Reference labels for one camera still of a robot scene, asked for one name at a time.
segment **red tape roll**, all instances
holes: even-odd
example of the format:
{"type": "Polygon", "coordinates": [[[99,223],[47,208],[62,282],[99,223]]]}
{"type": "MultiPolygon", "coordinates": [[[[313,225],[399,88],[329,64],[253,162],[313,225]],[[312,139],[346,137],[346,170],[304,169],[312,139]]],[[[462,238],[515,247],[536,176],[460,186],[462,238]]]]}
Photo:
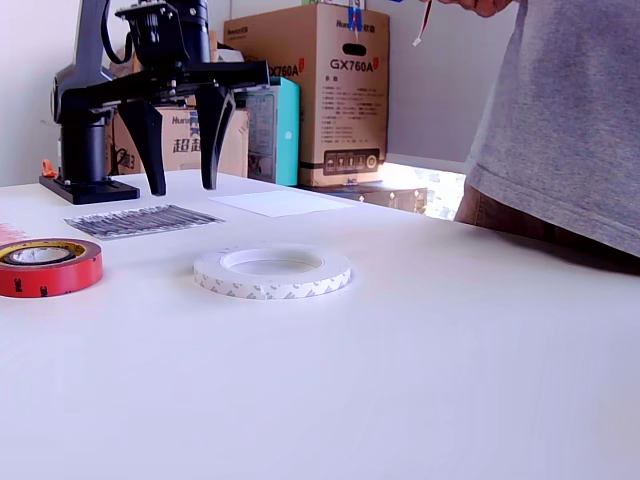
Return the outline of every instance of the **red tape roll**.
{"type": "Polygon", "coordinates": [[[0,246],[0,295],[15,298],[54,297],[77,292],[102,278],[102,249],[82,240],[29,240],[0,246]],[[25,248],[66,249],[75,258],[51,265],[10,265],[5,257],[25,248]]]}

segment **robotic arm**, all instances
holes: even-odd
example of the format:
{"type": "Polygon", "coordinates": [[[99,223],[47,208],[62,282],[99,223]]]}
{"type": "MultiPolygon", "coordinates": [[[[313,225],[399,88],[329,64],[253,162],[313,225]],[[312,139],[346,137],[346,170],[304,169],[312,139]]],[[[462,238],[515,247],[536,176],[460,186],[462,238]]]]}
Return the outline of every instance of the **robotic arm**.
{"type": "Polygon", "coordinates": [[[155,106],[184,106],[196,98],[202,146],[202,182],[215,189],[233,91],[269,83],[266,62],[210,63],[206,0],[139,0],[116,12],[129,23],[125,59],[135,48],[139,73],[113,79],[102,66],[110,0],[83,0],[74,62],[58,72],[52,112],[61,126],[61,166],[40,183],[74,204],[139,197],[136,188],[106,175],[105,127],[117,109],[138,149],[151,192],[164,195],[162,116],[155,106]]]}

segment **tape roll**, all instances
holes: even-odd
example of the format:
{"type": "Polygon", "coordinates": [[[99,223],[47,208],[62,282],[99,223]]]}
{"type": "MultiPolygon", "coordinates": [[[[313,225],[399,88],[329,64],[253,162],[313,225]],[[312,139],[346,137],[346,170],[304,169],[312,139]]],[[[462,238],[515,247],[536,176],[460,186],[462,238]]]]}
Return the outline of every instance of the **tape roll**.
{"type": "Polygon", "coordinates": [[[54,297],[102,278],[102,250],[82,240],[45,239],[0,246],[0,295],[54,297]]]}
{"type": "Polygon", "coordinates": [[[207,254],[196,282],[214,293],[251,300],[291,300],[335,292],[351,280],[349,260],[307,245],[261,245],[207,254]]]}

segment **white paper sheet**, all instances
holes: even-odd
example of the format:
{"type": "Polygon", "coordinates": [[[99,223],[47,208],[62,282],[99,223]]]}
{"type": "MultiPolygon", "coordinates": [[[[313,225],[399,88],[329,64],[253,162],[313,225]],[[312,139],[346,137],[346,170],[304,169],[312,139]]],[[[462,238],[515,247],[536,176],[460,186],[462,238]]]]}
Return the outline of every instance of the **white paper sheet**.
{"type": "Polygon", "coordinates": [[[351,208],[353,205],[336,202],[317,195],[280,190],[266,193],[250,193],[232,197],[212,197],[214,202],[241,208],[266,217],[285,217],[312,212],[324,212],[351,208]]]}

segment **brown box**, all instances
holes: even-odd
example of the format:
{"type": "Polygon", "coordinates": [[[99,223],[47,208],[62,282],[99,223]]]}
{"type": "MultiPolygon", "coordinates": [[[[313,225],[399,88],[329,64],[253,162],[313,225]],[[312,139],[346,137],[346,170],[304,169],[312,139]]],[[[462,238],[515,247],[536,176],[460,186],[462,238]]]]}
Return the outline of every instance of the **brown box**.
{"type": "MultiPolygon", "coordinates": [[[[213,30],[209,31],[209,45],[211,47],[211,61],[216,61],[216,52],[218,50],[218,35],[213,30]]],[[[120,58],[124,57],[124,47],[118,50],[118,56],[120,58]]],[[[131,75],[132,73],[138,73],[142,70],[142,65],[138,60],[137,55],[133,54],[133,58],[126,63],[121,65],[116,65],[111,62],[109,65],[109,70],[116,78],[124,77],[125,75],[131,75]]]]}
{"type": "MultiPolygon", "coordinates": [[[[162,114],[165,170],[200,168],[200,125],[196,111],[190,108],[159,108],[158,111],[162,114]]],[[[236,110],[224,139],[218,172],[246,178],[248,159],[249,114],[236,110]]],[[[138,150],[117,114],[107,127],[107,171],[110,175],[144,172],[138,150]]]]}
{"type": "Polygon", "coordinates": [[[416,183],[414,188],[408,188],[406,185],[394,186],[388,182],[374,182],[343,187],[305,187],[304,189],[421,215],[427,211],[428,189],[422,183],[416,183]]]}
{"type": "Polygon", "coordinates": [[[300,183],[380,180],[386,157],[389,17],[363,11],[361,32],[348,9],[317,4],[225,23],[224,43],[247,60],[267,60],[272,76],[300,85],[300,183]]]}

